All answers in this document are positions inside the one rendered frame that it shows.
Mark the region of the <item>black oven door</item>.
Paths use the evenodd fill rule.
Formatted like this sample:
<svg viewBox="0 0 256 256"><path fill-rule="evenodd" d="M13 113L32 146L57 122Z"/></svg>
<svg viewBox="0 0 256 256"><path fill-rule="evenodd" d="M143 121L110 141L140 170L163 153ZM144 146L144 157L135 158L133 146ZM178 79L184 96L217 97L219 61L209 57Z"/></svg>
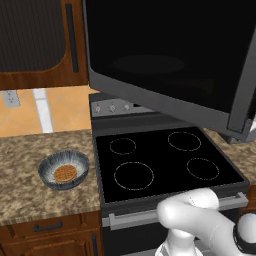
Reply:
<svg viewBox="0 0 256 256"><path fill-rule="evenodd" d="M111 213L116 216L154 210L157 205L171 195L147 197L133 200L123 200L106 203L101 200L101 220ZM210 206L219 202L219 198L209 189L198 189L171 196L173 199L187 199L198 204L204 202ZM239 208L220 211L225 217L235 220ZM156 248L167 238L168 230L159 221L157 223L141 225L118 230L111 230L102 226L104 256L154 256Z"/></svg>

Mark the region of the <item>grey wall socket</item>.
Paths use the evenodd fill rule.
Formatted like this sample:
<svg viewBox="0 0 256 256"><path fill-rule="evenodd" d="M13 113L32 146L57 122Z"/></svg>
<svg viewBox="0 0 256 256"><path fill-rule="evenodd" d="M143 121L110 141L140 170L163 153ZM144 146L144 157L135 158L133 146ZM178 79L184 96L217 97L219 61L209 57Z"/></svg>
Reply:
<svg viewBox="0 0 256 256"><path fill-rule="evenodd" d="M5 90L2 92L2 97L7 108L20 106L20 101L16 90Z"/></svg>

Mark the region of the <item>blue-grey striped bowl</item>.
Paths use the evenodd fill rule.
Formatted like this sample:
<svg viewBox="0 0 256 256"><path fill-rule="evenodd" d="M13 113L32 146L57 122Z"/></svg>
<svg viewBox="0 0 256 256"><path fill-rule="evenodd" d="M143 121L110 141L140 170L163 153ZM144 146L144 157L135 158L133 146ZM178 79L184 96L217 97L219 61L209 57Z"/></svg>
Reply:
<svg viewBox="0 0 256 256"><path fill-rule="evenodd" d="M70 181L57 181L55 172L58 168L70 165L75 175ZM39 165L38 175L43 183L53 190L69 190L81 184L89 170L88 157L74 150L63 150L47 156Z"/></svg>

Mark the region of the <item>wooden drawer front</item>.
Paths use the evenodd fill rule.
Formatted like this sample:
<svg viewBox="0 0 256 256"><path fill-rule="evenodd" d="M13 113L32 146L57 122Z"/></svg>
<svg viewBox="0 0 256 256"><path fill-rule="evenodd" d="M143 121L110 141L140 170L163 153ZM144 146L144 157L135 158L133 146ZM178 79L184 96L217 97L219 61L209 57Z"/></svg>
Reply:
<svg viewBox="0 0 256 256"><path fill-rule="evenodd" d="M35 224L39 224L40 226L56 225L59 220L62 221L62 228L44 232L34 232ZM99 212L93 211L20 224L10 224L0 228L0 241L61 238L70 235L89 235L93 233L99 235L101 233L100 228Z"/></svg>

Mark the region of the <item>plain wooden cupboard door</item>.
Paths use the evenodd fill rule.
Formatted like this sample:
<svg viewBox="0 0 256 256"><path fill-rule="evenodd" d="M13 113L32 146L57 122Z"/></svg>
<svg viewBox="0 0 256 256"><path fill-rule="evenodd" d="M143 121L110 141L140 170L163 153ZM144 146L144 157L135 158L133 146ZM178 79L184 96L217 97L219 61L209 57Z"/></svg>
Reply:
<svg viewBox="0 0 256 256"><path fill-rule="evenodd" d="M103 256L100 234L96 238L98 256ZM2 247L5 256L94 256L92 234L25 239L3 243Z"/></svg>

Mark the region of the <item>round brown waffle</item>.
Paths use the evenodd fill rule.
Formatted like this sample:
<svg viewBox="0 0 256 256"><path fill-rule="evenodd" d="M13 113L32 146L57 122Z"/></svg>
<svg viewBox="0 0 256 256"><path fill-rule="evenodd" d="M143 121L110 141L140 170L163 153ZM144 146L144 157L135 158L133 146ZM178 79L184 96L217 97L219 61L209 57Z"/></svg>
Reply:
<svg viewBox="0 0 256 256"><path fill-rule="evenodd" d="M58 183L64 183L73 180L76 174L76 168L73 165L62 165L54 171L54 178Z"/></svg>

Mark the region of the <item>wooden cupboard door dark panel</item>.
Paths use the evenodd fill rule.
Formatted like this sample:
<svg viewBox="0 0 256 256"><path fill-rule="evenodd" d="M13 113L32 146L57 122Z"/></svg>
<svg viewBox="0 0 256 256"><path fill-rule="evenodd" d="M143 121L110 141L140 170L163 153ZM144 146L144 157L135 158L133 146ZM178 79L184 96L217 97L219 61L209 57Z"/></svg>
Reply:
<svg viewBox="0 0 256 256"><path fill-rule="evenodd" d="M72 4L78 73L65 4ZM0 91L87 83L82 0L0 0Z"/></svg>

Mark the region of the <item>black stove with hob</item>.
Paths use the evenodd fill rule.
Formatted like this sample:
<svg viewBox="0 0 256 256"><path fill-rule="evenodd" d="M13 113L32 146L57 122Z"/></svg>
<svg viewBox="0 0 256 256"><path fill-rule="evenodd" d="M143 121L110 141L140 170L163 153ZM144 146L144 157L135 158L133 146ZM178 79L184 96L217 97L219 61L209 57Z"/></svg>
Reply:
<svg viewBox="0 0 256 256"><path fill-rule="evenodd" d="M104 93L89 106L100 202L205 187L219 199L247 193L249 180L202 129Z"/></svg>

